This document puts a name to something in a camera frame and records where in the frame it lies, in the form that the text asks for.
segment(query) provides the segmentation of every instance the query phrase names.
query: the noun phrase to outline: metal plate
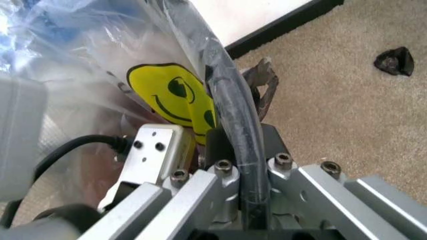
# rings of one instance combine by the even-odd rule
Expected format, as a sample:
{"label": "metal plate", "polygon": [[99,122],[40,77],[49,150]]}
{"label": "metal plate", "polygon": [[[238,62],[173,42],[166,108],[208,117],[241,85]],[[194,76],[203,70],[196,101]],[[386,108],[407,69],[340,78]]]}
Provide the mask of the metal plate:
{"label": "metal plate", "polygon": [[[134,141],[134,143],[139,141],[141,146],[137,147],[135,144],[132,146],[118,181],[99,202],[98,209],[102,211],[113,202],[121,182],[132,184],[159,183],[160,172],[173,136],[174,131],[172,129],[141,127]],[[164,145],[162,150],[156,149],[158,143]]]}

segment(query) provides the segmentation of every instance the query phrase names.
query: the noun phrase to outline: black hose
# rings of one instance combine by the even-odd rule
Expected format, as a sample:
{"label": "black hose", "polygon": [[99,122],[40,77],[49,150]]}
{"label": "black hose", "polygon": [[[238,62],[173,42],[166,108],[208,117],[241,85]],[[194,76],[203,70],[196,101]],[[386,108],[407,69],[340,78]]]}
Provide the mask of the black hose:
{"label": "black hose", "polygon": [[[40,176],[46,172],[54,163],[56,163],[60,158],[65,154],[71,152],[72,150],[90,143],[104,143],[108,144],[113,150],[118,154],[129,151],[132,144],[126,138],[118,136],[106,136],[106,135],[86,135],[81,136],[76,139],[73,139],[62,146],[58,147],[56,150],[47,155],[36,167],[34,171],[34,178],[32,183],[34,184]],[[4,213],[0,218],[0,226],[4,228],[10,228],[14,220],[15,214],[18,211],[19,206],[21,205],[22,199],[11,201],[6,205]]]}

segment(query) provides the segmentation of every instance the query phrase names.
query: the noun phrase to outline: white wall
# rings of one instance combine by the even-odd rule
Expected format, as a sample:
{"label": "white wall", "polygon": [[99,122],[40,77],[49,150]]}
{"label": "white wall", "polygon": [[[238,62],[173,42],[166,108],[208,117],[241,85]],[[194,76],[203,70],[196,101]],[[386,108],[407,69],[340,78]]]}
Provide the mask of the white wall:
{"label": "white wall", "polygon": [[222,45],[244,36],[310,0],[191,0]]}

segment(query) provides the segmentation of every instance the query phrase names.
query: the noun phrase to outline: black smile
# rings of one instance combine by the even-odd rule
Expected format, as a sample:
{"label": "black smile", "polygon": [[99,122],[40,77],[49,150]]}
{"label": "black smile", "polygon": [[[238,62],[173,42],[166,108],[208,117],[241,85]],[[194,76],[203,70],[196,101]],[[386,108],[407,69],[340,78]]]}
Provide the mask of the black smile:
{"label": "black smile", "polygon": [[185,118],[185,117],[182,117],[182,116],[178,116],[178,115],[175,115],[175,114],[173,114],[172,112],[170,112],[165,106],[163,106],[163,104],[162,104],[162,102],[160,102],[160,100],[159,100],[159,97],[157,96],[157,95],[152,95],[153,97],[155,97],[155,102],[157,103],[157,105],[158,105],[158,107],[165,113],[165,114],[167,114],[167,115],[169,115],[170,117],[172,117],[172,118],[174,118],[174,119],[178,119],[178,120],[181,120],[181,121],[185,121],[185,122],[189,122],[189,123],[191,123],[192,121],[191,121],[191,119],[188,119],[188,118]]}

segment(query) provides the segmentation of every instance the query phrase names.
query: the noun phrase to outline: black baseboard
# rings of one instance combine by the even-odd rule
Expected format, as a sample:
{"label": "black baseboard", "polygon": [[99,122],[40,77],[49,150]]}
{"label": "black baseboard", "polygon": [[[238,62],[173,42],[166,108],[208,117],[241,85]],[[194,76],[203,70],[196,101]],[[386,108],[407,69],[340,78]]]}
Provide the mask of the black baseboard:
{"label": "black baseboard", "polygon": [[235,41],[225,49],[232,59],[239,58],[247,52],[326,14],[334,7],[342,5],[343,3],[344,0],[312,0],[253,33]]}

